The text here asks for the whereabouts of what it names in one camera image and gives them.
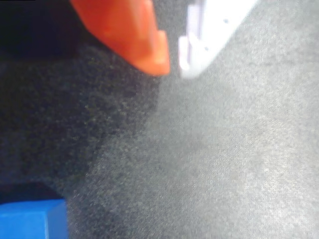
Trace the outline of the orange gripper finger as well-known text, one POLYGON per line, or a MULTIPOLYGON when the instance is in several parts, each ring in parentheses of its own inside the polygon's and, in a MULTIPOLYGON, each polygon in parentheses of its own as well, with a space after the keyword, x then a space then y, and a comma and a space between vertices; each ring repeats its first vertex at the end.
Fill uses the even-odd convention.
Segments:
POLYGON ((166 32, 157 26, 151 0, 73 0, 85 28, 138 70, 170 72, 166 32))

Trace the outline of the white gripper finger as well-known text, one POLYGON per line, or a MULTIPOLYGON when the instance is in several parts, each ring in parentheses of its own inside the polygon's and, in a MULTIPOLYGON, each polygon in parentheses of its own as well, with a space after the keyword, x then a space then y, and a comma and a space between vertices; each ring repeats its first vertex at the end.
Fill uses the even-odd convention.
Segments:
POLYGON ((196 0, 190 4, 185 35, 178 38, 180 76, 200 76, 256 3, 256 0, 196 0))

